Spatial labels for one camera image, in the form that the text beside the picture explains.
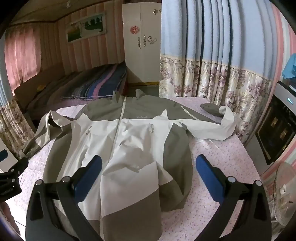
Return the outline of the grey and white jacket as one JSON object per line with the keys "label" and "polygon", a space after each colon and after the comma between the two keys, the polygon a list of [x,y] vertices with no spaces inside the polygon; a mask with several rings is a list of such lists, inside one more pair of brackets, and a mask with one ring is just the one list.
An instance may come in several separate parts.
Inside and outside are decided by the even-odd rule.
{"label": "grey and white jacket", "polygon": [[20,156],[30,158],[53,143],[45,182],[71,176],[100,156],[102,172],[79,204],[86,219],[104,240],[158,240],[161,213],[183,208],[191,190],[188,136],[223,141],[236,128],[229,107],[202,108],[221,122],[140,90],[135,97],[91,101],[73,119],[50,111]]}

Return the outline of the striped blue pink blanket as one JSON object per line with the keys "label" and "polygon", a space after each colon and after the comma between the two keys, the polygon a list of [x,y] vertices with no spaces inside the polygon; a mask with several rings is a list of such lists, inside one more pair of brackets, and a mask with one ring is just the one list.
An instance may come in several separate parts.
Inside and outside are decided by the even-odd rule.
{"label": "striped blue pink blanket", "polygon": [[80,72],[63,90],[62,99],[96,100],[111,97],[125,83],[126,64],[106,64]]}

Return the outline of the far bed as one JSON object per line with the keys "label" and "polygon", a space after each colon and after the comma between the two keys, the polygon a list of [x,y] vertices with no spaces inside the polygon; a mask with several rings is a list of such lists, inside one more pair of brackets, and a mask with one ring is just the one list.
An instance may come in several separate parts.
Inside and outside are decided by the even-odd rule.
{"label": "far bed", "polygon": [[86,104],[90,100],[62,99],[61,94],[71,79],[80,72],[66,74],[61,64],[50,67],[20,84],[14,94],[20,109],[27,113],[32,121],[38,121],[50,110]]}

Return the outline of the black glass-front appliance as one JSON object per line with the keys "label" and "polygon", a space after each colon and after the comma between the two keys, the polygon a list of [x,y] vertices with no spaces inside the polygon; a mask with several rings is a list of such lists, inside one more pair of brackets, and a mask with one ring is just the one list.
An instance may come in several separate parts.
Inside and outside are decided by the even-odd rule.
{"label": "black glass-front appliance", "polygon": [[274,163],[295,136],[295,91],[278,81],[256,132],[267,165]]}

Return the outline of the blue floral curtain right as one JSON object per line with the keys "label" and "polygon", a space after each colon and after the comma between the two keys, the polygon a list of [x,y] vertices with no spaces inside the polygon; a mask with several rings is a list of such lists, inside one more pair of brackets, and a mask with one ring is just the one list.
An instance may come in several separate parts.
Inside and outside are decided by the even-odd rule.
{"label": "blue floral curtain right", "polygon": [[275,76],[270,1],[163,1],[160,97],[203,97],[228,106],[246,143]]}

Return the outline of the framed wall picture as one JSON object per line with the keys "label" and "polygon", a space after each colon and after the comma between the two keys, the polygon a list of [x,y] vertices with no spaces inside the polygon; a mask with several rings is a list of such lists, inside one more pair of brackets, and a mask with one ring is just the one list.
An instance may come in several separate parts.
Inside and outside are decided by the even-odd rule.
{"label": "framed wall picture", "polygon": [[66,26],[66,40],[68,43],[88,39],[106,34],[106,14],[101,12],[70,22]]}

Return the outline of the white standing fan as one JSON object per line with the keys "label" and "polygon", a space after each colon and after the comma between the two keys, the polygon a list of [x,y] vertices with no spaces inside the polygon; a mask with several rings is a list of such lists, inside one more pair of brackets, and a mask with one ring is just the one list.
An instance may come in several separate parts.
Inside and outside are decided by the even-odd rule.
{"label": "white standing fan", "polygon": [[295,169],[283,162],[264,178],[264,184],[272,222],[288,225],[295,213]]}

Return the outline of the white wardrobe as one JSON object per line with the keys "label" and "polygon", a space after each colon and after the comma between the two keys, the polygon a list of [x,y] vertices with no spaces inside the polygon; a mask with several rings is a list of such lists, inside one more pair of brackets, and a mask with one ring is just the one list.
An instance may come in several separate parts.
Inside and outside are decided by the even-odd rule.
{"label": "white wardrobe", "polygon": [[129,83],[159,82],[161,3],[122,5],[125,63]]}

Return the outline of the pink window curtain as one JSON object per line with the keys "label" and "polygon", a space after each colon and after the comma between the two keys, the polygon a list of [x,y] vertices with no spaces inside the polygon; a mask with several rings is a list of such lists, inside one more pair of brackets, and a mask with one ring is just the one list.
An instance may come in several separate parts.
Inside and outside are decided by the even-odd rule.
{"label": "pink window curtain", "polygon": [[40,29],[34,25],[8,28],[4,55],[11,90],[41,71]]}

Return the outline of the pink floral bed sheet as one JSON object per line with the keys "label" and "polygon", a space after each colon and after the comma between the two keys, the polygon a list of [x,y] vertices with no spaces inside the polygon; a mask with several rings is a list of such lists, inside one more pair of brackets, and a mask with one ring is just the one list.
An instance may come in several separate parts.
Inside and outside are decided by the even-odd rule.
{"label": "pink floral bed sheet", "polygon": [[53,142],[30,197],[26,239],[159,240],[162,213],[184,208],[194,171],[220,204],[199,239],[220,239],[253,186],[227,177],[204,155],[192,161],[189,136],[224,141],[235,130],[229,107],[202,108],[221,122],[150,95],[95,100],[74,118],[48,112],[23,147],[30,158]]}

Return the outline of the blue cloth item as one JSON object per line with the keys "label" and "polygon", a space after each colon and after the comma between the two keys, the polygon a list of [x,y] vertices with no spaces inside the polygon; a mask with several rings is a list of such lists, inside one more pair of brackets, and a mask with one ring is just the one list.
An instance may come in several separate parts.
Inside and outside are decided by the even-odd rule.
{"label": "blue cloth item", "polygon": [[282,72],[283,79],[293,79],[296,77],[296,54],[292,54]]}

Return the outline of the blue floral curtain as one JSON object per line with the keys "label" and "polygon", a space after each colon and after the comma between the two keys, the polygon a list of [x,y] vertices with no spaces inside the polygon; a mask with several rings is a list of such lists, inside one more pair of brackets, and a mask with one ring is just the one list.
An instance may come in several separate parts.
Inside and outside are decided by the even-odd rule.
{"label": "blue floral curtain", "polygon": [[20,158],[20,151],[26,141],[34,135],[23,116],[13,94],[6,71],[4,57],[5,36],[1,37],[1,140],[10,152]]}
{"label": "blue floral curtain", "polygon": [[160,97],[203,97],[228,106],[246,143],[275,76],[270,1],[163,1]]}

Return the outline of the blue floral curtain left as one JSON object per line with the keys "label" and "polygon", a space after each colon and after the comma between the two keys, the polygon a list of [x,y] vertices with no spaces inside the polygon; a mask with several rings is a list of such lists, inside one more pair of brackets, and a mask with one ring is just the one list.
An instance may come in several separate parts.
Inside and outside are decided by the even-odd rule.
{"label": "blue floral curtain left", "polygon": [[20,158],[20,151],[26,141],[34,135],[23,116],[13,94],[6,71],[4,57],[5,36],[1,37],[1,140],[10,152]]}

